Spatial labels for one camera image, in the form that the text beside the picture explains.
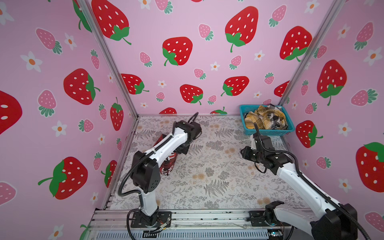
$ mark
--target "pink wall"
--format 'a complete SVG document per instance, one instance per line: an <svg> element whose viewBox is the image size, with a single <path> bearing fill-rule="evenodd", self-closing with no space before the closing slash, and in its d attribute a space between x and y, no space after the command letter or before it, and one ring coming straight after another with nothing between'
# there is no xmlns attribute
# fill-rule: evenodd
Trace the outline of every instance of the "pink wall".
<svg viewBox="0 0 384 240"><path fill-rule="evenodd" d="M280 85L286 86L284 83L290 80L298 65L296 59L284 58L290 55L291 48L301 50L309 45L309 34L315 35L332 2L89 1L119 71L126 74L127 80L133 80L127 87L132 90L130 97L139 114L158 114L166 108L174 108L177 113L210 113L223 107L225 112L239 113L241 104L261 104L268 99L277 104L280 97L274 94L275 89L277 92ZM276 19L278 25L270 27L270 19L272 22ZM240 39L232 37L237 32L242 35ZM170 58L168 61L163 47ZM273 76L265 80L268 73ZM232 86L236 79L240 86L236 88L238 84L235 84L235 89L228 90L233 96L224 93L223 84ZM141 81L142 86L135 88L135 83L138 85ZM211 98L215 101L210 105L208 100L213 95L216 98Z"/></svg>
<svg viewBox="0 0 384 240"><path fill-rule="evenodd" d="M384 104L381 95L384 92L384 60L381 59L383 51L380 53L384 38L383 9L381 1L345 3L321 43L326 46L326 52L311 60L286 105L297 125L296 131L301 130L298 135L293 132L287 138L300 159L302 171L341 203L354 206L360 224L372 239L384 238L384 129L381 124L384 117L381 110ZM367 23L363 39L359 33ZM355 43L365 45L365 41L367 45L363 49L355 50ZM330 83L327 81L333 79L332 84L338 89L344 85L340 92L328 88L320 95L318 91L326 90ZM303 95L305 80L308 81L308 91ZM326 95L329 93L332 93L331 103L327 106L329 97ZM316 111L312 111L312 103L317 104ZM308 138L314 139L313 134L306 137L308 135L303 132L309 125L316 126L318 137L323 136L316 139L315 144L308 141Z"/></svg>
<svg viewBox="0 0 384 240"><path fill-rule="evenodd" d="M0 238L79 239L85 230L80 226L88 225L94 209L102 207L107 187L101 171L119 159L117 139L124 146L133 118L116 82L109 81L110 70L93 34L83 24L79 30L72 1L6 0L0 9ZM54 42L61 48L54 48ZM98 54L94 63L92 49ZM84 70L65 80L80 68ZM101 90L94 101L87 74ZM38 100L41 93L43 102ZM124 113L118 131L110 118L116 97ZM99 104L105 106L105 120ZM86 121L82 132L78 125L86 119L93 128ZM101 162L96 160L100 166L95 170L97 152ZM49 177L54 179L38 185Z"/></svg>

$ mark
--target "teal basket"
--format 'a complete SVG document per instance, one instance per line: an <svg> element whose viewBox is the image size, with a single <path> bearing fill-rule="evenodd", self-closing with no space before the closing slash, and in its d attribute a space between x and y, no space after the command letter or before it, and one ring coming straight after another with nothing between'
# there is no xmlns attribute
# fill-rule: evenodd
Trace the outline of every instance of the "teal basket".
<svg viewBox="0 0 384 240"><path fill-rule="evenodd" d="M255 129L248 129L245 127L245 122L244 118L248 114L248 112L254 112L256 109L259 108L260 105L240 105L240 115L241 115L241 121L243 123L244 127L244 134L246 135L252 135L256 133ZM293 132L295 130L295 127L293 125L293 122L291 118L289 117L287 111L285 110L284 107L282 106L277 106L276 107L281 107L281 111L285 114L285 117L288 122L288 128L287 130L277 130L277 129L260 129L260 134L264 136L282 136L286 133Z"/></svg>

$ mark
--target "white flower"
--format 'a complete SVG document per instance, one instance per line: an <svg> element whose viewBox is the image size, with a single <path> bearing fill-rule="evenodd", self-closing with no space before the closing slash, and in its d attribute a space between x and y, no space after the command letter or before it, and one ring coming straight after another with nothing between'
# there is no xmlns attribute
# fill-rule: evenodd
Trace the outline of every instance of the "white flower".
<svg viewBox="0 0 384 240"><path fill-rule="evenodd" d="M27 70L35 69L36 71L41 73L41 69L39 66L43 63L43 61L35 58L31 51L29 51L28 56L20 55L20 57L22 58L22 60L26 61Z"/></svg>
<svg viewBox="0 0 384 240"><path fill-rule="evenodd" d="M164 88L164 87L166 86L166 83L165 83L165 81L159 81L159 84L158 84L158 86L160 86L160 87Z"/></svg>
<svg viewBox="0 0 384 240"><path fill-rule="evenodd" d="M254 93L253 98L259 98L261 95L263 95L263 94L260 93L260 91L258 91L257 93Z"/></svg>
<svg viewBox="0 0 384 240"><path fill-rule="evenodd" d="M345 192L348 192L348 189L352 189L351 185L348 184L348 179L339 179L339 188L344 189Z"/></svg>
<svg viewBox="0 0 384 240"><path fill-rule="evenodd" d="M146 8L149 10L149 4L152 0L139 0L141 9Z"/></svg>
<svg viewBox="0 0 384 240"><path fill-rule="evenodd" d="M97 138L97 140L99 140L99 145L101 145L102 143L105 143L105 136L103 136L102 133L100 133L100 137Z"/></svg>
<svg viewBox="0 0 384 240"><path fill-rule="evenodd" d="M64 224L61 225L60 227L58 226L55 226L53 228L53 233L48 237L48 240L56 240L58 237L61 237L63 235L63 227L64 227Z"/></svg>
<svg viewBox="0 0 384 240"><path fill-rule="evenodd" d="M93 196L90 199L90 201L92 202L92 205L98 200L97 198L98 195L99 195L98 192L93 192Z"/></svg>
<svg viewBox="0 0 384 240"><path fill-rule="evenodd" d="M376 61L376 60L379 60L379 59L382 59L383 56L380 54L381 52L381 47L379 47L378 49L376 49L375 51L373 50L368 50L368 57L366 57L363 62L368 62L368 64L370 66L373 65L373 63Z"/></svg>
<svg viewBox="0 0 384 240"><path fill-rule="evenodd" d="M348 136L348 132L352 131L352 128L348 127L348 123L344 123L344 125L339 124L339 134L344 134L344 136Z"/></svg>
<svg viewBox="0 0 384 240"><path fill-rule="evenodd" d="M307 160L303 160L303 167L305 167L305 169L308 169L309 165Z"/></svg>
<svg viewBox="0 0 384 240"><path fill-rule="evenodd" d="M312 0L311 2L307 2L307 8L304 11L304 13L307 13L307 12L313 13L313 10L319 5L320 3L318 3L317 0Z"/></svg>
<svg viewBox="0 0 384 240"><path fill-rule="evenodd" d="M263 51L262 50L260 50L260 52L258 52L258 53L255 53L255 60L259 60L259 61L261 61L262 60L262 57L264 57L265 56L265 54L263 53Z"/></svg>
<svg viewBox="0 0 384 240"><path fill-rule="evenodd" d="M350 28L351 28L350 26L347 26L347 24L344 24L343 28L338 31L339 36L337 37L337 40L339 40L340 38L345 38Z"/></svg>
<svg viewBox="0 0 384 240"><path fill-rule="evenodd" d="M216 70L217 71L217 69L220 67L220 65L218 65L217 62L215 62L214 64L211 64L211 67L212 67L211 71L212 70Z"/></svg>
<svg viewBox="0 0 384 240"><path fill-rule="evenodd" d="M66 128L67 128L66 124L61 124L60 121L57 121L57 126L53 126L52 130L56 131L56 137L58 137L60 135L67 135L67 133L65 132Z"/></svg>
<svg viewBox="0 0 384 240"><path fill-rule="evenodd" d="M4 26L6 20L11 21L11 22L14 21L13 17L11 17L11 15L9 15L9 13L7 13L7 7L6 7L5 3L3 3L3 2L0 2L0 12L2 13L0 15L0 24L1 25Z"/></svg>
<svg viewBox="0 0 384 240"><path fill-rule="evenodd" d="M368 4L368 6L372 6L375 0L365 0L364 5Z"/></svg>
<svg viewBox="0 0 384 240"><path fill-rule="evenodd" d="M109 79L110 83L113 83L113 75L112 75L112 73L108 74L108 79Z"/></svg>
<svg viewBox="0 0 384 240"><path fill-rule="evenodd" d="M71 50L73 50L73 47L77 47L76 43L73 41L73 36L68 36L67 33L64 34L67 38L66 40L64 40L64 42L70 46Z"/></svg>

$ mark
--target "pink wallpaper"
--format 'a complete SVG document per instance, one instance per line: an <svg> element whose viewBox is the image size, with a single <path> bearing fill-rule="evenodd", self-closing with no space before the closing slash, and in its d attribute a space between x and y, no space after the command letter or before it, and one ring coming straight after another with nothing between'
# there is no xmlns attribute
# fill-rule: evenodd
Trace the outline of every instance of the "pink wallpaper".
<svg viewBox="0 0 384 240"><path fill-rule="evenodd" d="M383 9L345 3L286 105L302 171L355 207L372 239L384 239Z"/></svg>
<svg viewBox="0 0 384 240"><path fill-rule="evenodd" d="M277 104L332 1L89 2L136 110L158 114Z"/></svg>
<svg viewBox="0 0 384 240"><path fill-rule="evenodd" d="M81 239L133 122L76 7L0 2L1 239Z"/></svg>

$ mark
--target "plastic basket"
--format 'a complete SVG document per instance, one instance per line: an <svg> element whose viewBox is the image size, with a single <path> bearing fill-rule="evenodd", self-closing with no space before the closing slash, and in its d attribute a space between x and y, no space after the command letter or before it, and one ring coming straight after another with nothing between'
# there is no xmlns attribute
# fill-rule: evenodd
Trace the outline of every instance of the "plastic basket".
<svg viewBox="0 0 384 240"><path fill-rule="evenodd" d="M259 108L260 105L240 105L240 114L241 114L241 121L243 123L244 127L244 134L246 135L252 135L256 133L255 129L248 129L245 127L245 122L244 118L248 114L248 112L254 112L256 109ZM291 118L289 117L287 111L285 110L284 107L282 106L277 106L276 107L281 107L281 111L285 114L285 117L288 122L288 128L287 130L277 130L277 129L260 129L260 134L264 136L282 136L288 132L293 132L295 130L295 127L293 125L293 122Z"/></svg>

